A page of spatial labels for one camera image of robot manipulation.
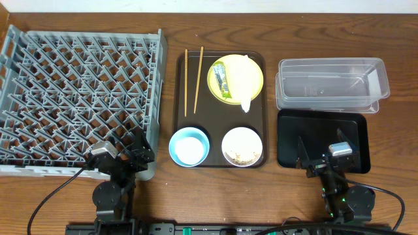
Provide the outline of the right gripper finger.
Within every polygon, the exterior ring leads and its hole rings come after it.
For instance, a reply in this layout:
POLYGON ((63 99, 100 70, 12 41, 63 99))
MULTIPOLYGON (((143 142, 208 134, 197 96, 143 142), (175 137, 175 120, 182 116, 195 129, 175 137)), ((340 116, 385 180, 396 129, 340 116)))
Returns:
POLYGON ((304 147, 302 138, 299 136, 296 168, 306 169, 309 167, 309 163, 310 163, 310 160, 306 152, 306 148, 304 147))
POLYGON ((340 142, 347 142, 350 147, 355 146, 340 128, 337 129, 337 136, 340 142))

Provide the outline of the white cup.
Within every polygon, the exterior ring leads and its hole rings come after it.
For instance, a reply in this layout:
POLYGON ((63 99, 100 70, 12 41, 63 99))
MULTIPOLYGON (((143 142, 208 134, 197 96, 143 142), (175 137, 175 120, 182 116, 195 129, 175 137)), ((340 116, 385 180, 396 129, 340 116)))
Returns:
POLYGON ((175 152, 181 163, 196 165, 204 155, 204 146, 197 138, 186 137, 177 141, 175 152))

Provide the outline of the white bowl with food scraps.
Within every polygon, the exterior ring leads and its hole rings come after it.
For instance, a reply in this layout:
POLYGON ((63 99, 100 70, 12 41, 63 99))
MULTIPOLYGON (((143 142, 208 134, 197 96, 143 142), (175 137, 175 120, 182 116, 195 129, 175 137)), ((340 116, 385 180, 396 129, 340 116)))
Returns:
POLYGON ((263 142, 254 130, 247 127, 236 127, 223 137, 221 152, 232 165, 249 167, 261 158, 263 142))

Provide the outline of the white napkin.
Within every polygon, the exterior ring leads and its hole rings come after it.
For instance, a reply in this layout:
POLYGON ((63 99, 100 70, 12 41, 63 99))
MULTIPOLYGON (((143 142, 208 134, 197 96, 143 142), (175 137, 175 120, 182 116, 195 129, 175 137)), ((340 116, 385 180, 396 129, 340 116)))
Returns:
POLYGON ((248 113, 251 106, 252 75, 250 59, 247 55, 235 55, 229 65, 232 97, 239 101, 241 108, 248 113))

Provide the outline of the wooden chopstick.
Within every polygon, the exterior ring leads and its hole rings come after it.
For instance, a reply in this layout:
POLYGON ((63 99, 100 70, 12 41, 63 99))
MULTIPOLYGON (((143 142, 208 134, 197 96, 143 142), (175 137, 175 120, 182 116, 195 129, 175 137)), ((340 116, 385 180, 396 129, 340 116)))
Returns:
POLYGON ((200 56, 199 56, 199 67, 198 67, 198 73, 197 73, 197 83, 196 83, 196 89, 195 89, 195 102, 194 102, 194 108, 193 108, 194 114, 196 114, 196 111, 197 111, 197 102, 198 102, 198 97, 199 97, 199 86, 200 86, 200 80, 201 80, 203 53, 204 53, 204 46, 201 46, 200 56))
POLYGON ((188 49, 184 52, 184 117, 187 117, 188 49))

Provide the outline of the green snack wrapper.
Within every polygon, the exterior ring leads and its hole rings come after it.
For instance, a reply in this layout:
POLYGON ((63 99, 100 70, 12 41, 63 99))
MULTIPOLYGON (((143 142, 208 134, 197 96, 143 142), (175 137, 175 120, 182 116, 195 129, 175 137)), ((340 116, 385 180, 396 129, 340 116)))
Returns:
POLYGON ((224 63, 221 61, 215 62, 212 65, 212 69, 214 71, 219 90, 221 91, 221 96, 225 99, 230 99, 232 95, 227 83, 227 73, 224 63))

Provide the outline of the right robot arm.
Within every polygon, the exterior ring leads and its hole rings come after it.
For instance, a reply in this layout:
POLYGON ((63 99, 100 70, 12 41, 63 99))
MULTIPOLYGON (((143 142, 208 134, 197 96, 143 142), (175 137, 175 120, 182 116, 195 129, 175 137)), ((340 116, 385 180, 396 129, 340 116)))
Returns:
POLYGON ((345 177, 345 173, 359 162, 359 147, 340 129, 337 135, 339 142, 331 144, 328 152, 319 159, 310 158, 304 142, 298 138, 296 167, 304 169, 307 178, 320 178, 325 207, 335 223, 369 222, 372 220, 375 192, 360 185, 350 186, 345 177))

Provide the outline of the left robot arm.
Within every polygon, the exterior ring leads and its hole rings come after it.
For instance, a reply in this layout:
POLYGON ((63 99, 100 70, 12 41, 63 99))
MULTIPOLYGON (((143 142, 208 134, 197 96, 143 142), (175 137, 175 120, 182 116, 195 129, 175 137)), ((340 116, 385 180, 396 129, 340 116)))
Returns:
POLYGON ((96 234, 140 234, 138 219, 131 217, 136 173, 148 169, 155 161, 155 153, 146 140, 144 131, 137 131, 128 157, 122 159, 114 139, 92 145, 87 169, 96 168, 110 176, 94 189, 92 201, 96 206, 96 234))

